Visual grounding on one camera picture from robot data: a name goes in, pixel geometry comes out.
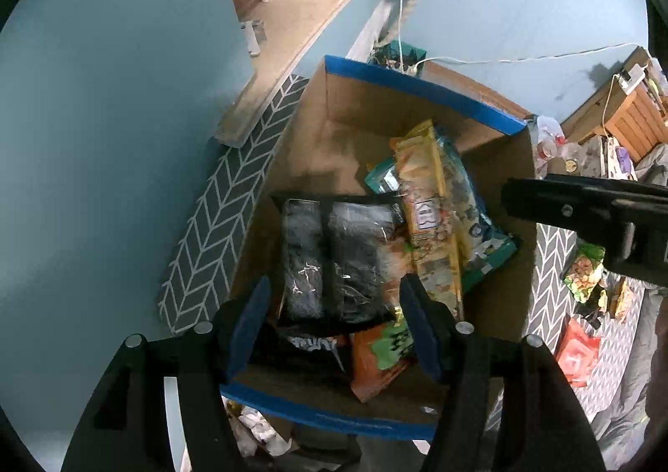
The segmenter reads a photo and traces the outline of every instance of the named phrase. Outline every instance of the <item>purple object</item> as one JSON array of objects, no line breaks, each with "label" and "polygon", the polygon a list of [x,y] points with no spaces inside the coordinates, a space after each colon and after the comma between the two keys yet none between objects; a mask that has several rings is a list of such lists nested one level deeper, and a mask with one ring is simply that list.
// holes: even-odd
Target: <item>purple object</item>
[{"label": "purple object", "polygon": [[626,148],[622,148],[621,146],[616,150],[617,150],[617,161],[619,162],[619,166],[622,168],[622,172],[624,174],[629,174],[633,169],[633,164],[631,163],[630,160],[629,151]]}]

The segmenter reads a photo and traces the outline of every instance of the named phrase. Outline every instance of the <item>red package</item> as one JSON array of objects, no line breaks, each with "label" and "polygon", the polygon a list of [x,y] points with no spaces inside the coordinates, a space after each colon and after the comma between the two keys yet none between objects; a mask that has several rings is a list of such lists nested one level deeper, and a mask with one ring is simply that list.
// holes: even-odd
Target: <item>red package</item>
[{"label": "red package", "polygon": [[594,367],[599,364],[600,336],[588,336],[574,319],[559,344],[557,362],[571,387],[587,387]]}]

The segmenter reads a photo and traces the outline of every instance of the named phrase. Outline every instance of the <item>white power adapter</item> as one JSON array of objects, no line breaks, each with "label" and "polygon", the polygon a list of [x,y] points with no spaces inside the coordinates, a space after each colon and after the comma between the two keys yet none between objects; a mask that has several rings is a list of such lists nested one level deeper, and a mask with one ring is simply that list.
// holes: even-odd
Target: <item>white power adapter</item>
[{"label": "white power adapter", "polygon": [[631,95],[640,83],[645,79],[645,70],[635,64],[630,71],[622,71],[619,76],[619,85],[626,95]]}]

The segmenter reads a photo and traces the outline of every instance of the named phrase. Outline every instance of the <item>metal bolt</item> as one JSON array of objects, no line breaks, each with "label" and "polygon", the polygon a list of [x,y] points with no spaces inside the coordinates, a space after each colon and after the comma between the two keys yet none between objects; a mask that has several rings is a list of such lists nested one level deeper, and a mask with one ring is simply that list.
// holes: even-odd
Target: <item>metal bolt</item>
[{"label": "metal bolt", "polygon": [[207,332],[211,332],[211,329],[213,329],[213,324],[210,321],[200,321],[195,325],[195,332],[197,334],[206,334]]},{"label": "metal bolt", "polygon": [[530,334],[526,338],[526,343],[532,346],[532,348],[540,348],[542,346],[542,338],[537,334]]},{"label": "metal bolt", "polygon": [[468,321],[460,321],[455,325],[455,329],[460,334],[473,334],[473,331],[475,331],[475,327]]},{"label": "metal bolt", "polygon": [[128,348],[136,348],[142,343],[142,336],[141,334],[131,334],[126,338],[126,346]]}]

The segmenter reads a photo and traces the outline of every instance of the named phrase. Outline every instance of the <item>yellow snack bag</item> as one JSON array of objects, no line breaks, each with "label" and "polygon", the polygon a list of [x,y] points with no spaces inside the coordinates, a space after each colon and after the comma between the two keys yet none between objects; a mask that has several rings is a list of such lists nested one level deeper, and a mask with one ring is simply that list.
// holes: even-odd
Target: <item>yellow snack bag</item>
[{"label": "yellow snack bag", "polygon": [[430,297],[447,305],[462,321],[458,245],[432,121],[391,144],[417,275]]}]

